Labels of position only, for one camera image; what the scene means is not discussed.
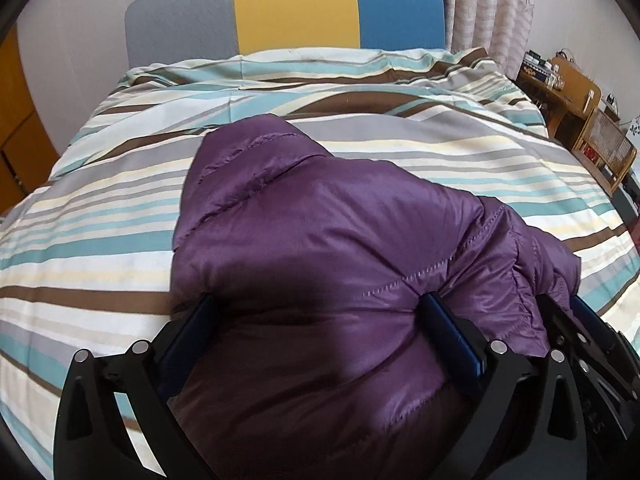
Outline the purple quilted down jacket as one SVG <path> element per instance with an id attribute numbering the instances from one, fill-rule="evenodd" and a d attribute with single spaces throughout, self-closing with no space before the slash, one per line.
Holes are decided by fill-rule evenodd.
<path id="1" fill-rule="evenodd" d="M 213 309 L 214 345 L 172 410 L 224 479 L 420 479 L 464 405 L 416 330 L 420 297 L 544 356 L 536 299 L 566 306 L 579 283 L 578 257 L 500 200 L 244 119 L 184 182 L 170 292 Z"/>

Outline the white patterned curtain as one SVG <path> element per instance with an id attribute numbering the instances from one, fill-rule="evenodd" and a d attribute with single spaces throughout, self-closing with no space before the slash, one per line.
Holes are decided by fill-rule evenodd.
<path id="1" fill-rule="evenodd" d="M 532 28 L 535 0 L 444 0 L 446 49 L 482 47 L 498 69 L 518 70 Z"/>

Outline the wooden desk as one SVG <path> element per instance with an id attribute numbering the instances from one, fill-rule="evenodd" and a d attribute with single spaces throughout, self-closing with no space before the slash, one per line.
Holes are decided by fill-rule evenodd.
<path id="1" fill-rule="evenodd" d="M 527 52 L 515 83 L 538 106 L 548 137 L 568 150 L 574 148 L 602 96 L 597 84 L 564 53 L 545 60 Z"/>

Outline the wooden wardrobe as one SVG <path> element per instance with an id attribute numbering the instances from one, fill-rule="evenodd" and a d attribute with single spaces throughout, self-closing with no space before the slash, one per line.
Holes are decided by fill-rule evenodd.
<path id="1" fill-rule="evenodd" d="M 24 75 L 17 27 L 1 44 L 0 207 L 6 212 L 48 180 L 58 160 Z"/>

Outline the striped bed duvet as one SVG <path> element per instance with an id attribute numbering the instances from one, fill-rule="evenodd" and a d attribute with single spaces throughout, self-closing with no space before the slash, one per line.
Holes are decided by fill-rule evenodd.
<path id="1" fill-rule="evenodd" d="M 203 136 L 261 114 L 334 154 L 502 200 L 570 246 L 582 299 L 638 341 L 639 255 L 620 214 L 485 50 L 141 62 L 1 223 L 1 418 L 38 478 L 53 474 L 74 353 L 121 352 L 166 323 L 172 232 Z"/>

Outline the grey yellow blue headboard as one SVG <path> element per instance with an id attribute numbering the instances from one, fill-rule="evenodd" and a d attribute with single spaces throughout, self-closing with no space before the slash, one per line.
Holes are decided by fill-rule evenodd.
<path id="1" fill-rule="evenodd" d="M 130 66 L 304 47 L 442 49 L 444 0 L 136 0 Z"/>

